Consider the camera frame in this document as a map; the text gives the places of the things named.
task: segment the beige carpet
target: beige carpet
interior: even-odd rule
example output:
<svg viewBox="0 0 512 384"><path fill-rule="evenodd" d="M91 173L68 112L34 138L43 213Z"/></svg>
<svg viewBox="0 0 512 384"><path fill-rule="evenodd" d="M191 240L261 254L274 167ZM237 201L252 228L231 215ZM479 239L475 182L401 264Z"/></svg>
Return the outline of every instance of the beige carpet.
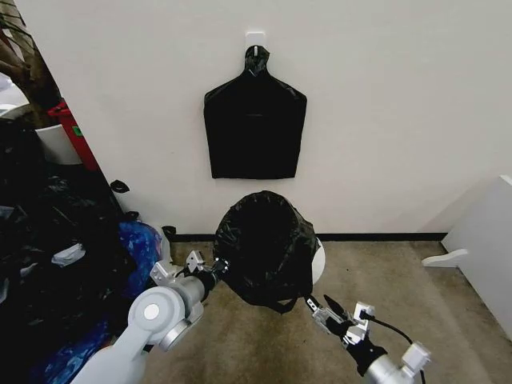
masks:
<svg viewBox="0 0 512 384"><path fill-rule="evenodd" d="M327 242L326 270L314 287L352 310L375 305L376 316L429 348L428 383L512 382L512 344L464 276L425 269L420 260L443 253L436 242ZM209 243L174 245L177 260ZM371 340L399 362L407 344L373 325ZM283 316L245 304L223 283L205 315L175 349L154 348L144 383L357 383L339 339L324 334L303 301Z"/></svg>

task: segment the black garbage bag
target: black garbage bag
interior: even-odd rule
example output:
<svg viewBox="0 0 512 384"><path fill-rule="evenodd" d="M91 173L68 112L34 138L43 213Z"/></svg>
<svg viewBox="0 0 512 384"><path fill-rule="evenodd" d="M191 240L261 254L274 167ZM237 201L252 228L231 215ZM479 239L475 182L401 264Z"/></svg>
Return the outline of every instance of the black garbage bag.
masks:
<svg viewBox="0 0 512 384"><path fill-rule="evenodd" d="M0 119L0 340L4 375L29 367L115 313L134 270L122 246L122 212L101 173L44 161L37 134ZM60 267L54 254L77 243L85 255Z"/></svg>
<svg viewBox="0 0 512 384"><path fill-rule="evenodd" d="M250 47L244 71L205 95L213 178L295 176L307 99L270 75L269 56L262 46Z"/></svg>
<svg viewBox="0 0 512 384"><path fill-rule="evenodd" d="M311 294L318 247L313 225L283 196L264 190L226 213L215 234L214 256L229 265L222 280L238 296L283 314Z"/></svg>
<svg viewBox="0 0 512 384"><path fill-rule="evenodd" d="M41 140L34 129L0 118L0 205L12 206L45 185Z"/></svg>

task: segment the black cable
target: black cable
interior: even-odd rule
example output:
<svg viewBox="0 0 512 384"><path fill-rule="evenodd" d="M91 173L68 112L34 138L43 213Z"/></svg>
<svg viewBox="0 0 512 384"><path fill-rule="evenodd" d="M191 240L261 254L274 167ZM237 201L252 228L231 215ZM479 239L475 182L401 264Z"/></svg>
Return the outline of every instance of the black cable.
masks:
<svg viewBox="0 0 512 384"><path fill-rule="evenodd" d="M396 326L392 326L391 324L388 324L387 322L383 322L381 320L378 320L375 318L375 316L372 316L370 314L367 314L366 312L362 311L361 312L361 318L363 319L368 319L370 320L371 322L374 322L376 324L379 324L380 326L384 326L385 328L389 328L390 330L394 330L397 334L399 334L400 336L402 336L405 340L408 341L409 344L412 344L413 343L413 340L412 338L410 338L409 336L406 335L405 332L403 332L402 330L400 330L399 328L397 328ZM426 384L426 380L425 380L425 372L423 372L423 370L420 370L419 371L419 374L420 376L422 377L422 384Z"/></svg>

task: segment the black baseboard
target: black baseboard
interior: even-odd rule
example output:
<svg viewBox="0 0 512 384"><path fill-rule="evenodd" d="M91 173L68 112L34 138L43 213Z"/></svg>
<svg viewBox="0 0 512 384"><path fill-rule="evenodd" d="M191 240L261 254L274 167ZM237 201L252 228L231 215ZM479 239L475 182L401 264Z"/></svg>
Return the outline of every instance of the black baseboard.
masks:
<svg viewBox="0 0 512 384"><path fill-rule="evenodd" d="M317 234L323 242L440 242L446 233Z"/></svg>
<svg viewBox="0 0 512 384"><path fill-rule="evenodd" d="M317 234L323 242L440 242L446 233ZM176 234L174 242L212 242L213 234Z"/></svg>

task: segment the hanging garbage bag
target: hanging garbage bag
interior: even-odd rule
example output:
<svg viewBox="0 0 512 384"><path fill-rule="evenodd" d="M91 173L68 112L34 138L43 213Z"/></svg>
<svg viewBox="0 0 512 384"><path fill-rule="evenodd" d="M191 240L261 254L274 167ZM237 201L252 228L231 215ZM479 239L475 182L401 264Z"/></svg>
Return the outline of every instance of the hanging garbage bag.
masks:
<svg viewBox="0 0 512 384"><path fill-rule="evenodd" d="M246 51L244 71L205 95L213 178L293 178L307 99L274 78L262 46Z"/></svg>
<svg viewBox="0 0 512 384"><path fill-rule="evenodd" d="M222 280L249 304L280 314L311 294L317 249L313 225L283 196L268 190L232 206L214 242L214 256L228 265Z"/></svg>

